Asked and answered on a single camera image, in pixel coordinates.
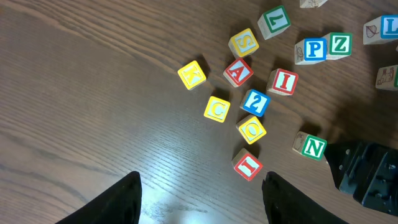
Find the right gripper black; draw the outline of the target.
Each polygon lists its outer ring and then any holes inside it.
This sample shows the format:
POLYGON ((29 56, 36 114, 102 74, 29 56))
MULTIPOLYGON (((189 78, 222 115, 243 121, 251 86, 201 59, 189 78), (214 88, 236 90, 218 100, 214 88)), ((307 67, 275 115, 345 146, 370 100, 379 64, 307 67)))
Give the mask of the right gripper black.
MULTIPOLYGON (((397 150, 369 141, 327 145, 324 156, 335 187, 363 207, 397 216, 397 150)), ((262 194, 269 224, 347 224, 276 172, 268 172, 262 194)))

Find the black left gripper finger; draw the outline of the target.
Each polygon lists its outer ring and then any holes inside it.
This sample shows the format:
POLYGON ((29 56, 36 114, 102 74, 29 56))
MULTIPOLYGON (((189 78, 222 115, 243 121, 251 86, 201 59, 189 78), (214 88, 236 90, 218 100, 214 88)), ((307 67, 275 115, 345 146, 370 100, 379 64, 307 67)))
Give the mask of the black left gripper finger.
POLYGON ((140 173, 132 171, 57 224, 138 224, 141 202, 140 173))

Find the green N block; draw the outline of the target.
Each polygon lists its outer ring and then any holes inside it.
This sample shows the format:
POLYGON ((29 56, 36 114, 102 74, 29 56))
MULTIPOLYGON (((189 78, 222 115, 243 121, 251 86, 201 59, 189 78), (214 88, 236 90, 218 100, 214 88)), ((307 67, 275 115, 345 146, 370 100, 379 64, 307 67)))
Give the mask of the green N block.
POLYGON ((292 149, 304 157, 320 161, 327 144, 327 141, 322 138, 299 131, 294 139, 292 149))

